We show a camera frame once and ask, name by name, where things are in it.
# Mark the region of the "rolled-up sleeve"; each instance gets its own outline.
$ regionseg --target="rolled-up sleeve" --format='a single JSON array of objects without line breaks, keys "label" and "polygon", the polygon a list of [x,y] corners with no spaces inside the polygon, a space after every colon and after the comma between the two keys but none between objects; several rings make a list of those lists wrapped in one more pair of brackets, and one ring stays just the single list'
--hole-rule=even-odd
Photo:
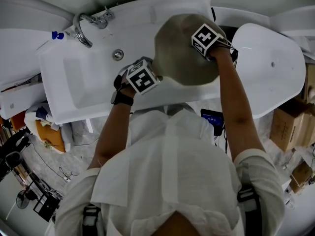
[{"label": "rolled-up sleeve", "polygon": [[100,168],[89,169],[67,186],[67,193],[60,203],[56,215],[56,236],[82,234],[83,210],[91,201],[93,186]]},{"label": "rolled-up sleeve", "polygon": [[284,217],[284,192],[269,155],[248,149],[235,158],[234,165],[241,183],[251,184],[260,197],[262,235],[275,235]]}]

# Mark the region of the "faucet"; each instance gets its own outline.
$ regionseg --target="faucet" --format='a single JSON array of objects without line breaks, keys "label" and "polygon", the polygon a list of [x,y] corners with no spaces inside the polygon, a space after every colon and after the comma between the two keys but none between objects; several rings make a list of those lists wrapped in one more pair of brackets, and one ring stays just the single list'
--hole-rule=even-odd
[{"label": "faucet", "polygon": [[107,27],[108,21],[112,20],[113,18],[114,14],[111,11],[107,10],[106,7],[105,14],[100,17],[88,16],[87,14],[84,13],[78,13],[73,18],[75,35],[82,44],[84,44],[88,48],[91,48],[93,46],[93,43],[84,36],[81,30],[80,20],[85,19],[90,24],[95,25],[99,29],[105,29]]}]

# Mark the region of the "sink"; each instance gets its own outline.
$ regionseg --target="sink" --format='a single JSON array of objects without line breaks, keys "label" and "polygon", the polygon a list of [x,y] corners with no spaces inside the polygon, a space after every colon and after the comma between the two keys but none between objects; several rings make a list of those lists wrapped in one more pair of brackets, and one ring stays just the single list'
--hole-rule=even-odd
[{"label": "sink", "polygon": [[[56,124],[108,115],[115,77],[121,68],[142,56],[154,58],[154,37],[171,16],[194,13],[212,19],[210,0],[139,0],[111,11],[115,19],[105,29],[86,20],[80,22],[84,35],[93,43],[91,48],[71,37],[70,27],[63,40],[50,40],[38,50],[45,93]],[[227,30],[239,50],[236,69],[254,118],[300,92],[305,64],[295,42],[254,24]],[[124,54],[119,61],[114,59],[117,50]],[[206,85],[185,87],[165,77],[155,89],[136,95],[132,111],[218,97],[219,78]]]},{"label": "sink", "polygon": [[236,70],[259,118],[296,96],[304,85],[305,61],[291,39],[256,24],[245,24],[232,45],[239,51]]}]

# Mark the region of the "sink drain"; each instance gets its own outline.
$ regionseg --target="sink drain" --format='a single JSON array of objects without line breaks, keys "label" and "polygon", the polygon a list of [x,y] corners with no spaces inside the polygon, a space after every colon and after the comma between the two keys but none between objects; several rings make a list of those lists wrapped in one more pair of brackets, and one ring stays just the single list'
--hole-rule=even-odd
[{"label": "sink drain", "polygon": [[113,52],[114,60],[122,60],[123,57],[124,57],[124,52],[122,50],[117,49]]}]

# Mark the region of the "watch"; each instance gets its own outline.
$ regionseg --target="watch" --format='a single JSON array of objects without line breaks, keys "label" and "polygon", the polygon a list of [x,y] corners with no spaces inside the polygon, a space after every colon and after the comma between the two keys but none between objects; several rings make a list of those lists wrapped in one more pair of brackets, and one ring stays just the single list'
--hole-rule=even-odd
[{"label": "watch", "polygon": [[127,104],[129,106],[133,105],[133,99],[127,95],[124,95],[122,92],[120,91],[115,91],[113,93],[112,99],[110,100],[110,103],[116,105],[118,103],[124,103]]}]

